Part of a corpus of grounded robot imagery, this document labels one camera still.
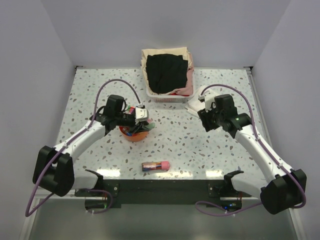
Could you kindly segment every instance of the pink cloth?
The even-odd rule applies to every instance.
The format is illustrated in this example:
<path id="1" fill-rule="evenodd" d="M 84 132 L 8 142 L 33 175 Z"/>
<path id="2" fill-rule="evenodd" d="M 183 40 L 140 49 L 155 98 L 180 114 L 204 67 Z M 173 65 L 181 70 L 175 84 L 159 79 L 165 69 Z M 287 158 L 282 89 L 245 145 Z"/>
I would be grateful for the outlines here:
<path id="1" fill-rule="evenodd" d="M 190 59 L 191 59 L 191 68 L 188 69 L 186 72 L 186 85 L 183 88 L 178 88 L 174 90 L 175 94 L 178 95 L 189 95 L 191 96 L 194 94 L 194 85 L 193 85 L 193 73 L 195 70 L 194 67 L 194 60 L 192 59 L 192 54 L 189 53 Z"/>

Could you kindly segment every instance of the white wall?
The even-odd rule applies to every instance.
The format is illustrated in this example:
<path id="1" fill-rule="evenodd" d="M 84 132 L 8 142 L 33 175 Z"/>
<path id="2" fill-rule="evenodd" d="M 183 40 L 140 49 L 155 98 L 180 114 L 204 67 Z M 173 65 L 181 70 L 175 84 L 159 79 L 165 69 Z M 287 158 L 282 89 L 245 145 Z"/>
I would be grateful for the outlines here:
<path id="1" fill-rule="evenodd" d="M 300 215 L 310 240 L 320 233 L 319 12 L 319 0 L 292 0 L 253 68 L 273 147 L 307 174 Z"/>
<path id="2" fill-rule="evenodd" d="M 139 66 L 187 46 L 197 67 L 253 66 L 290 0 L 42 0 L 76 65 Z"/>
<path id="3" fill-rule="evenodd" d="M 55 143 L 74 70 L 40 0 L 2 0 L 0 36 L 0 239 L 16 240 L 38 151 Z"/>

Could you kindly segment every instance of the gray floor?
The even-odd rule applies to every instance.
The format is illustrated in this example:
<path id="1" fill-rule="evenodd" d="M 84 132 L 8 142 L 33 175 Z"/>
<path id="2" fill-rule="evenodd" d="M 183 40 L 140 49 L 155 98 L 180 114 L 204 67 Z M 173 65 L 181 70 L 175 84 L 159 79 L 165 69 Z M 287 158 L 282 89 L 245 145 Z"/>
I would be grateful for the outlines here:
<path id="1" fill-rule="evenodd" d="M 209 211 L 220 213 L 215 208 Z M 263 206 L 211 217 L 193 205 L 123 205 L 92 216 L 83 199 L 52 199 L 37 212 L 30 240 L 295 240 L 287 211 Z"/>

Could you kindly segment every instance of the orange bowl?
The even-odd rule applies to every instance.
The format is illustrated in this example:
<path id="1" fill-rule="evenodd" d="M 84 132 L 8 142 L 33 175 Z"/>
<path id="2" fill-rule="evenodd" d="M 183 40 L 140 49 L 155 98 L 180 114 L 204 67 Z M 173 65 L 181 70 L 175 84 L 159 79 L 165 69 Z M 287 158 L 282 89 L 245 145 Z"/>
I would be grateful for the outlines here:
<path id="1" fill-rule="evenodd" d="M 123 129 L 124 129 L 123 126 L 119 126 L 119 130 L 122 133 L 122 135 L 124 136 L 124 138 L 130 142 L 139 142 L 139 141 L 143 140 L 149 133 L 148 131 L 142 131 L 139 133 L 132 134 L 132 136 L 128 136 L 124 133 Z"/>

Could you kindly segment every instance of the black cloth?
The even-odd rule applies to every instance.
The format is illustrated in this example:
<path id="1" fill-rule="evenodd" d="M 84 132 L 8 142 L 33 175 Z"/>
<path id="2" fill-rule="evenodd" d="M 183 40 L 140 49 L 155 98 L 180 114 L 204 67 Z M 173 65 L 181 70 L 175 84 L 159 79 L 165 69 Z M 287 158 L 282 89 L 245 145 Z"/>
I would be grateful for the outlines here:
<path id="1" fill-rule="evenodd" d="M 187 84 L 188 61 L 182 55 L 158 54 L 146 59 L 146 74 L 150 89 L 166 94 Z"/>

